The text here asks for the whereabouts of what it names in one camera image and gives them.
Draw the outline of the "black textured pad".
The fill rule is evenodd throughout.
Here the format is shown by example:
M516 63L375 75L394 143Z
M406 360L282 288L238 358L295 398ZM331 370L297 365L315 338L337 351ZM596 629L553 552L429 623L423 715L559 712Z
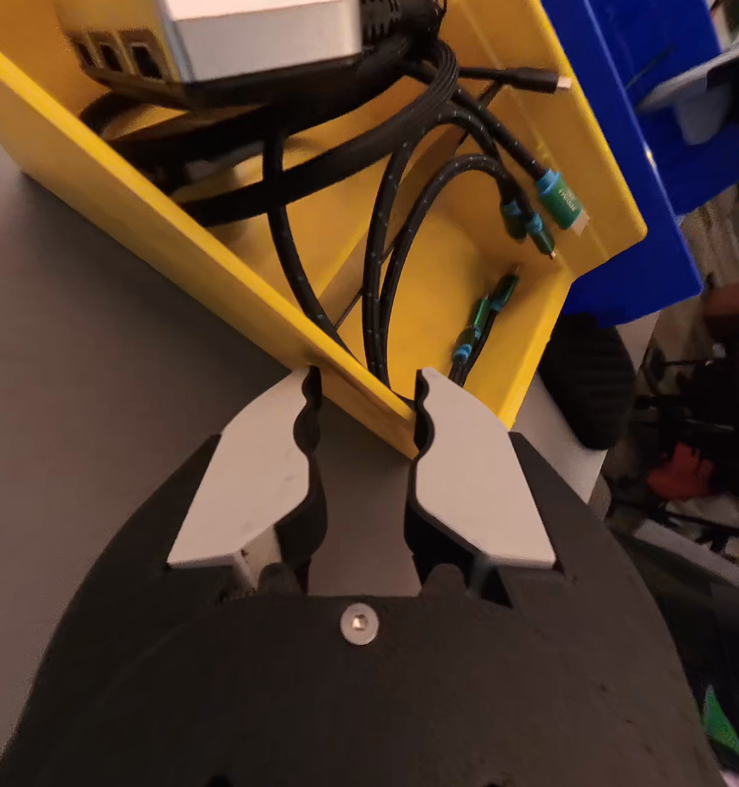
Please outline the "black textured pad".
M605 451L617 444L637 372L615 327L601 327L587 313L561 315L538 374L581 445Z

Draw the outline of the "red object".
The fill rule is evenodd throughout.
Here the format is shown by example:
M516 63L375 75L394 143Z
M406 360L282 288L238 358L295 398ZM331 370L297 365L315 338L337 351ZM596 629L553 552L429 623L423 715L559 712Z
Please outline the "red object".
M669 457L646 475L646 487L667 501L686 501L711 497L715 466L698 448L676 443Z

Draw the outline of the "yellow plastic bin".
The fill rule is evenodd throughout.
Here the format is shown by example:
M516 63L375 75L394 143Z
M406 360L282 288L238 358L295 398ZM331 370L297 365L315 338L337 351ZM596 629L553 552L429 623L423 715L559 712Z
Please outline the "yellow plastic bin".
M76 74L50 2L0 2L0 145L21 171L135 253L209 311L287 366L322 368L325 396L406 456L414 417L372 382L358 313L340 329L359 360L319 339L273 260L266 219L197 228L131 164L86 130L76 111L102 89ZM587 219L561 230L552 261L508 238L491 217L488 178L463 175L424 220L391 322L394 389L411 396L417 369L447 368L447 350L480 285L514 264L522 280L496 323L468 391L511 427L574 281L647 235L647 226L579 84L560 98L504 89L490 108L522 143L565 176Z

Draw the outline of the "silver hdmi adapter box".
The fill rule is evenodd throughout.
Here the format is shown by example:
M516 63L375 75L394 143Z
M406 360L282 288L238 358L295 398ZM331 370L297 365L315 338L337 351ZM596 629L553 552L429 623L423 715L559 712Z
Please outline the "silver hdmi adapter box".
M59 1L84 71L191 86L330 62L363 50L358 1Z

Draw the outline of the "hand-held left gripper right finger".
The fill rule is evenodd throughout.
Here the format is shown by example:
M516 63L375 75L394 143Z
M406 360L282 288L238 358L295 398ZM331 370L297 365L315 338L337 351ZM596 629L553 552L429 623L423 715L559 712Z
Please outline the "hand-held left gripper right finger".
M417 372L414 404L413 511L490 565L552 569L551 540L502 420L430 367Z

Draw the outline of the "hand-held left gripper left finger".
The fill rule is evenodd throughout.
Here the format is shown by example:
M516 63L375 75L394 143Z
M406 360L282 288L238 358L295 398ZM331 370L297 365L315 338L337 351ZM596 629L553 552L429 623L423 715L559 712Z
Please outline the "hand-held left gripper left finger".
M299 368L233 418L168 554L172 568L309 572L327 533L317 466L322 377Z

